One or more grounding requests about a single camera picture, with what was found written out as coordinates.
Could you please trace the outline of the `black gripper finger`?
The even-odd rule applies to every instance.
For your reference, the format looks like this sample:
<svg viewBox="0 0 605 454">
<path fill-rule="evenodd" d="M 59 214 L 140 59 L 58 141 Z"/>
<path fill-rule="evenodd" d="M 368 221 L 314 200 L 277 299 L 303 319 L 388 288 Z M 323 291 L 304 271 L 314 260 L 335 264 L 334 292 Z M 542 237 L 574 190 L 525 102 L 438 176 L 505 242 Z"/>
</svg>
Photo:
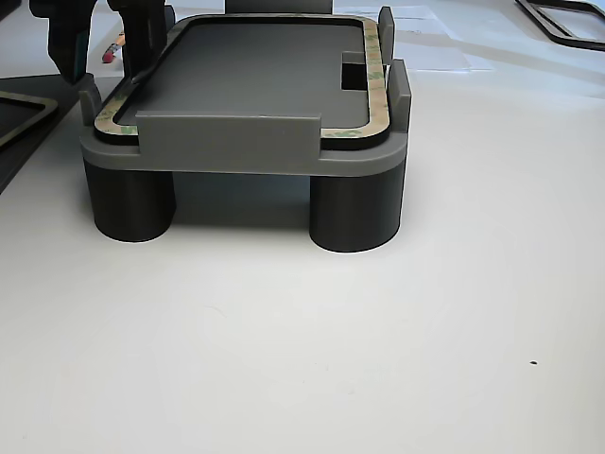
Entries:
<svg viewBox="0 0 605 454">
<path fill-rule="evenodd" d="M 86 74 L 95 4 L 96 0 L 29 1 L 31 13 L 48 20 L 48 55 L 71 85 L 78 84 Z"/>
<path fill-rule="evenodd" d="M 166 46 L 165 0 L 110 0 L 121 16 L 130 78 L 144 80 Z"/>
</svg>

